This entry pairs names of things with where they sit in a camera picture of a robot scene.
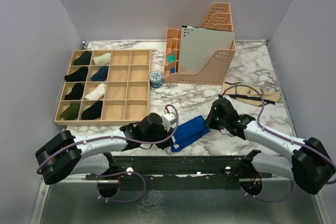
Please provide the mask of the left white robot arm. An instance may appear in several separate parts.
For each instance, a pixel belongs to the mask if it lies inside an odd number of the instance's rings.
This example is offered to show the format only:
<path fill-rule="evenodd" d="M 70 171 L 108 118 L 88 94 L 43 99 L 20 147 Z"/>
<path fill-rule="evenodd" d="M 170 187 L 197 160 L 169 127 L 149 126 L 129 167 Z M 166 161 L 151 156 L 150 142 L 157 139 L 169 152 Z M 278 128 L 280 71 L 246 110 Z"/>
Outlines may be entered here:
<path fill-rule="evenodd" d="M 150 113 L 140 122 L 97 136 L 74 136 L 69 130 L 62 131 L 35 153 L 37 174 L 42 175 L 47 185 L 80 173 L 99 173 L 102 178 L 110 179 L 115 175 L 116 166 L 100 161 L 98 155 L 133 150 L 143 145 L 170 147 L 173 125 L 178 120 L 174 112 Z"/>

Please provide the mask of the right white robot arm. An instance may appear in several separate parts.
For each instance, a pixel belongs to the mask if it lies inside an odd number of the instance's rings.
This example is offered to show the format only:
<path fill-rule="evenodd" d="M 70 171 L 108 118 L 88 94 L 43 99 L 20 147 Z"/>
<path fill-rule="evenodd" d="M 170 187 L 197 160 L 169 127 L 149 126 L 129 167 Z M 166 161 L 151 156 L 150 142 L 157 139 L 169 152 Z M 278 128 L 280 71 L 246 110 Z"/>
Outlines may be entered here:
<path fill-rule="evenodd" d="M 226 98 L 220 97 L 212 103 L 205 125 L 214 130 L 227 130 L 232 136 L 258 143 L 276 153 L 271 156 L 260 151 L 250 152 L 241 164 L 246 177 L 254 177 L 259 172 L 279 175 L 315 195 L 335 174 L 335 164 L 318 139 L 304 140 L 267 128 L 257 118 L 239 115 Z"/>

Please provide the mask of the blue boxer underwear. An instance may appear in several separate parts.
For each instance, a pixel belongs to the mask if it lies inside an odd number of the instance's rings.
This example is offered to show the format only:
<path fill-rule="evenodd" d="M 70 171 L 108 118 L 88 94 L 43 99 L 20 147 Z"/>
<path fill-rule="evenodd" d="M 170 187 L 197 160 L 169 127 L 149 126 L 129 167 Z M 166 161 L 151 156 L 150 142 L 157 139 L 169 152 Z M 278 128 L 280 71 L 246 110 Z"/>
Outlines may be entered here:
<path fill-rule="evenodd" d="M 172 137 L 173 146 L 171 147 L 171 152 L 180 152 L 209 132 L 210 130 L 205 125 L 205 120 L 202 115 L 179 125 Z"/>

